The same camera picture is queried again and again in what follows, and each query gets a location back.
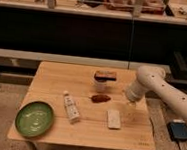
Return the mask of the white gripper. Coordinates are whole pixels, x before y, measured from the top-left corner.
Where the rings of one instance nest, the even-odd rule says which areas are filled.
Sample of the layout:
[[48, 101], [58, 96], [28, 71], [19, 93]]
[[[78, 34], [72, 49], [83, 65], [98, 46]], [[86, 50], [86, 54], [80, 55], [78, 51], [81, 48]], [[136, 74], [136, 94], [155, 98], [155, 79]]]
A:
[[146, 89], [139, 82], [133, 81], [127, 86], [125, 96], [130, 102], [138, 102], [143, 98], [145, 92]]

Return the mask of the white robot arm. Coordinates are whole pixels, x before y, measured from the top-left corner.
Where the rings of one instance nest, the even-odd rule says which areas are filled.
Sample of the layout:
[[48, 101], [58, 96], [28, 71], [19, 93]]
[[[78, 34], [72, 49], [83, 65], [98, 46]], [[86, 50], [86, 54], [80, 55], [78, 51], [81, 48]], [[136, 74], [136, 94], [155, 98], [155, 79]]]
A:
[[161, 67], [139, 66], [125, 96], [130, 102], [138, 102], [149, 90], [153, 91], [187, 123], [187, 94], [167, 83], [165, 74]]

